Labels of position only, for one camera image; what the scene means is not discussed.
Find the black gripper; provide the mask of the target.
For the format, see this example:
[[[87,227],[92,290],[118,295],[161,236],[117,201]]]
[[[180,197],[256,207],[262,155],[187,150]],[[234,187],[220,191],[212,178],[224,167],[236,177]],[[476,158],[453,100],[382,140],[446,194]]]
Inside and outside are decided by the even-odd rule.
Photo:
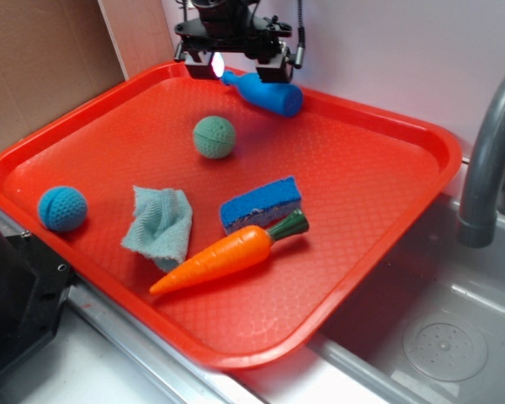
[[[199,80],[219,80],[224,73],[221,53],[239,53],[256,61],[263,83],[290,83],[293,66],[290,51],[280,45],[292,35],[289,24],[279,18],[256,15],[258,1],[193,1],[196,19],[186,19],[174,28],[180,41],[174,59],[183,61],[189,75]]]

